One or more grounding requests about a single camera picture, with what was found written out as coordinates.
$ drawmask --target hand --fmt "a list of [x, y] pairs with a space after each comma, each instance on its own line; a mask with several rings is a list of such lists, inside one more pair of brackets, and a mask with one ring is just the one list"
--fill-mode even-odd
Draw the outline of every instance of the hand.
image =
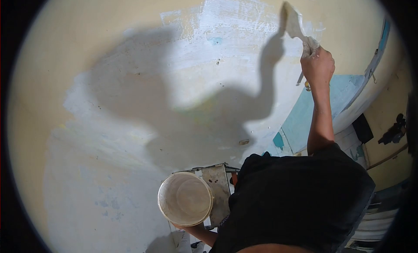
[[[311, 42], [314, 39], [308, 37], [308, 40]], [[321, 46], [312, 50], [309, 45], [314, 45], [314, 43], [303, 42], [303, 54], [300, 59], [303, 75], [305, 75], [312, 91], [329, 91], [329, 82], [335, 71], [335, 61], [331, 53]]]

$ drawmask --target plastic bucket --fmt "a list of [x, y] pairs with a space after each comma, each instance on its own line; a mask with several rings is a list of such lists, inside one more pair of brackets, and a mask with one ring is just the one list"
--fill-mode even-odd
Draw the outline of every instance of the plastic bucket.
[[176, 172], [158, 190], [158, 207], [174, 224], [190, 227], [202, 223], [213, 205], [207, 183], [190, 172]]

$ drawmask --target blue paint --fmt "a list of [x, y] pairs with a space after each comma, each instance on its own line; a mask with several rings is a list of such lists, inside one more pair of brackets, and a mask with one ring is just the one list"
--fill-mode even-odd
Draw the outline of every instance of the blue paint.
[[353, 151], [350, 149], [350, 155], [353, 161], [357, 161], [359, 159], [359, 155], [356, 153], [356, 156], [354, 156]]
[[357, 146], [357, 154], [359, 157], [364, 157], [364, 151], [361, 145]]
[[283, 146], [285, 146], [285, 143], [283, 143], [283, 138], [280, 135], [280, 132], [278, 132], [276, 136], [273, 138], [273, 143], [277, 148], [280, 148], [280, 150], [283, 151]]
[[385, 46], [385, 44], [388, 40], [389, 31], [390, 31], [390, 23], [389, 23], [389, 21], [387, 21], [385, 19], [384, 20], [384, 25], [383, 25], [382, 37], [381, 37], [380, 42], [379, 42], [379, 51], [384, 49], [384, 46]]
[[208, 38], [207, 41], [211, 42], [212, 45], [221, 45], [222, 44], [222, 37]]
[[[364, 75], [334, 75], [330, 83], [329, 98], [332, 119], [337, 117], [357, 94], [364, 82]], [[306, 147], [311, 128], [314, 101], [312, 93], [302, 90], [295, 106], [282, 125], [282, 130], [293, 152]]]

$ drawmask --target man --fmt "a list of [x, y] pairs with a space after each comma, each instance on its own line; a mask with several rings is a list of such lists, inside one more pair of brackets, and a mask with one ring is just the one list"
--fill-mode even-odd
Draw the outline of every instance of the man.
[[369, 204], [374, 182], [334, 143], [329, 82], [334, 59], [322, 47], [300, 59], [314, 102], [308, 154], [249, 156], [218, 233], [179, 227], [212, 246], [211, 253], [337, 252]]

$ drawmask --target scraper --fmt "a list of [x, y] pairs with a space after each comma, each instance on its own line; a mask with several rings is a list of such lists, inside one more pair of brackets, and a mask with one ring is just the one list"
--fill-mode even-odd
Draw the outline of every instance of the scraper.
[[[291, 38], [299, 37], [302, 42], [306, 42], [309, 45], [309, 55], [312, 54], [319, 47], [319, 43], [312, 37], [305, 36], [305, 32], [302, 26], [302, 14], [299, 13], [289, 2], [285, 1], [283, 7], [286, 11], [286, 31]], [[303, 79], [303, 72], [300, 73], [298, 82], [296, 85], [300, 85]]]

